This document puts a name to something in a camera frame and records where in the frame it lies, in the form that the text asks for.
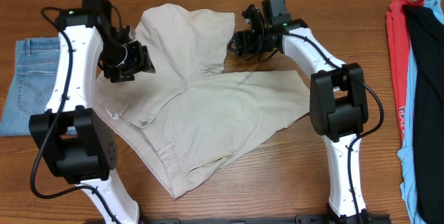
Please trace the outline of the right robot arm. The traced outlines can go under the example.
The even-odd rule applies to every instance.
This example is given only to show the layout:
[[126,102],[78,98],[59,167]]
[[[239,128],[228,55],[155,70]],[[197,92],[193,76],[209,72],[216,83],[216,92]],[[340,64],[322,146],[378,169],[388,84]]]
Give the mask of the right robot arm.
[[233,35],[230,51],[247,60],[281,52],[310,79],[309,115],[327,149],[330,174],[326,223],[363,223],[366,205],[359,169],[352,167],[359,161],[360,134],[368,120],[361,67],[335,58],[285,6],[249,5],[241,15],[250,29]]

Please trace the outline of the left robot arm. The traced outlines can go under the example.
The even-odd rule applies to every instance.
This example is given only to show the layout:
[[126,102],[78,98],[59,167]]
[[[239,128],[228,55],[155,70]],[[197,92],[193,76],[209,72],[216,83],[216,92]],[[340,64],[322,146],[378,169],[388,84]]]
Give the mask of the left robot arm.
[[113,26],[116,8],[108,0],[83,0],[79,8],[59,9],[51,21],[60,40],[55,86],[42,114],[30,117],[37,162],[64,178],[70,191],[83,191],[104,223],[146,223],[117,173],[117,144],[93,110],[96,73],[112,83],[154,73],[148,49],[130,26]]

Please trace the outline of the beige cotton shorts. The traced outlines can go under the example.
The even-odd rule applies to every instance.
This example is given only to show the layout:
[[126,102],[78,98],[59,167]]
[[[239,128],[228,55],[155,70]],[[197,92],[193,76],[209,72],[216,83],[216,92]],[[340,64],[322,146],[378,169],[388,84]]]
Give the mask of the beige cotton shorts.
[[136,38],[155,72],[124,83],[96,79],[94,110],[174,198],[308,112],[297,71],[225,72],[234,19],[170,3],[150,8]]

